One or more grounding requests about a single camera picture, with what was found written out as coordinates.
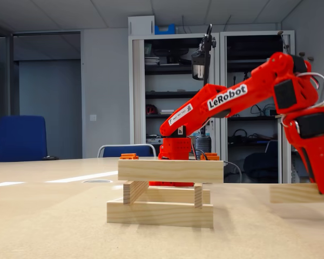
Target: table surface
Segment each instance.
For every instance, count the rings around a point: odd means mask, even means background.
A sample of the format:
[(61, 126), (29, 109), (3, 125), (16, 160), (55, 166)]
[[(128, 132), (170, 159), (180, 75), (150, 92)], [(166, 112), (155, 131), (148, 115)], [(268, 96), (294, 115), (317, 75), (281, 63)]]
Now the table surface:
[(267, 184), (207, 184), (214, 229), (199, 229), (106, 223), (116, 175), (46, 182), (116, 170), (113, 158), (0, 163), (0, 183), (24, 182), (0, 187), (0, 259), (324, 258), (324, 203), (271, 204)]

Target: sticker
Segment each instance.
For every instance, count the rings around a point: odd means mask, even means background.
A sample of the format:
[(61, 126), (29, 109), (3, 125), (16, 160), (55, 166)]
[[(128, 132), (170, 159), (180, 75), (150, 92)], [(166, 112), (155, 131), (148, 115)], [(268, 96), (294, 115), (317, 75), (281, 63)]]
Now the sticker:
[(209, 111), (212, 109), (217, 108), (218, 106), (235, 99), (239, 96), (243, 96), (244, 94), (247, 93), (247, 85), (242, 84), (236, 89), (229, 89), (225, 93), (219, 93), (215, 99), (207, 101), (207, 107)]
[(178, 135), (182, 135), (184, 133), (184, 127), (181, 126), (178, 128)]
[(192, 111), (192, 105), (188, 104), (182, 110), (180, 110), (177, 114), (175, 114), (171, 119), (168, 120), (169, 126), (172, 126), (174, 122), (180, 119), (182, 116), (186, 115), (188, 112)]

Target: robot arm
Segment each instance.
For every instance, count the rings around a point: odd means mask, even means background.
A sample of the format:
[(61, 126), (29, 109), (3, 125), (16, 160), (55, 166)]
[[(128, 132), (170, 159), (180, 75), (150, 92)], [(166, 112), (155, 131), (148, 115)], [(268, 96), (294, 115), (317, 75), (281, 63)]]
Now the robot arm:
[[(310, 71), (309, 62), (277, 52), (239, 84), (230, 88), (206, 84), (161, 125), (161, 135), (170, 137), (164, 141), (168, 149), (161, 146), (161, 156), (177, 159), (172, 154), (188, 150), (190, 145), (179, 139), (204, 126), (209, 118), (230, 117), (273, 97), (276, 111), (286, 114), (283, 125), (288, 141), (301, 155), (310, 180), (324, 194), (324, 107), (311, 107), (318, 94), (311, 84), (311, 75), (307, 74)], [(179, 129), (186, 131), (181, 138), (175, 134)]]

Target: chair backrest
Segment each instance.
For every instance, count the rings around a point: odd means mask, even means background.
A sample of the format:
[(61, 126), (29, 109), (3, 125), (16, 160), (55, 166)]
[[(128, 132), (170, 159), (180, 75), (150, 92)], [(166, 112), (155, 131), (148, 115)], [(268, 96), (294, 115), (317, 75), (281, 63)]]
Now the chair backrest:
[(277, 140), (270, 140), (266, 146), (265, 153), (277, 158), (279, 155), (279, 143)]
[(38, 161), (45, 156), (43, 117), (22, 115), (0, 119), (0, 162)]
[(100, 157), (103, 149), (104, 158), (117, 158), (121, 154), (136, 153), (137, 156), (156, 156), (155, 148), (150, 144), (136, 144), (136, 145), (104, 145), (98, 150), (97, 157)]

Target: wall socket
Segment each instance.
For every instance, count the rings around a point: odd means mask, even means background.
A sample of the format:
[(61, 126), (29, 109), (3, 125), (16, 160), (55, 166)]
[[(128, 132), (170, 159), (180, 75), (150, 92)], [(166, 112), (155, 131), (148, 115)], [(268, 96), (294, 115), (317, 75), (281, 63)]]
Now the wall socket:
[(96, 114), (90, 115), (90, 121), (96, 121), (97, 120), (96, 117), (97, 117)]

